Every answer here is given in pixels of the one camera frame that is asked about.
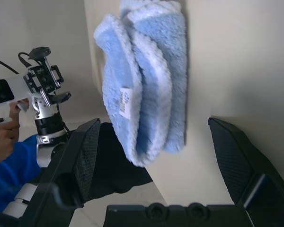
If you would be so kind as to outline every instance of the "black cable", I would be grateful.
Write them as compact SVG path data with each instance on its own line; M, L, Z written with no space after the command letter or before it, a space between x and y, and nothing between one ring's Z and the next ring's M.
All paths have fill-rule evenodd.
M10 71L12 71L15 74L19 74L16 70L14 70L12 67L8 66L7 64L5 64L4 62L0 61L0 65L3 65L5 68L9 69Z
M22 58L21 55L26 55L26 56L29 57L29 54L28 54L28 53L25 53L25 52L20 52L20 53L18 54L18 58L19 58L20 62L21 62L26 68L31 67L32 65L31 65L30 63L28 63L26 60L24 60L24 58Z

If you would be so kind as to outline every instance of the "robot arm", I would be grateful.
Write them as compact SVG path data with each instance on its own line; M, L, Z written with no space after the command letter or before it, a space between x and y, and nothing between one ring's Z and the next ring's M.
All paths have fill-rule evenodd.
M24 98L32 99L32 107L36 112L37 162L40 167L48 166L56 149L67 143L69 137L58 104L67 101L71 94L56 94L64 79L57 66L49 65L46 57L50 53L48 47L33 49L29 58L35 60L38 66L28 67L28 72L22 77L0 79L0 105Z

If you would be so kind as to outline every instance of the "black cloth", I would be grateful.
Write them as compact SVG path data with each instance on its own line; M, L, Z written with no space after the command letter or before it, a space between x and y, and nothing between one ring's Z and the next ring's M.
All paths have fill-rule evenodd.
M134 186L149 182L152 182L152 178L147 170L134 166L126 159L112 124L101 124L91 199L112 193L125 193Z

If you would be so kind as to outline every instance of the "camera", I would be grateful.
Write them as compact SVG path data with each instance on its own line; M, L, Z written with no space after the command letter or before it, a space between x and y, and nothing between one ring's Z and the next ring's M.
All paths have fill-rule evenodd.
M13 100L15 97L6 80L0 79L0 103Z

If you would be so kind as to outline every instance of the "mesh surface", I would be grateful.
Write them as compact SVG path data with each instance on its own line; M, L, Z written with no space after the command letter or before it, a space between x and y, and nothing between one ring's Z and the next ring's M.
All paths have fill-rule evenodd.
M89 193L96 163L99 128L100 123L95 123L86 133L75 165L75 177L84 202L87 202L90 198Z
M219 169L232 201L237 203L250 181L253 170L227 129L214 121L210 121L210 129Z

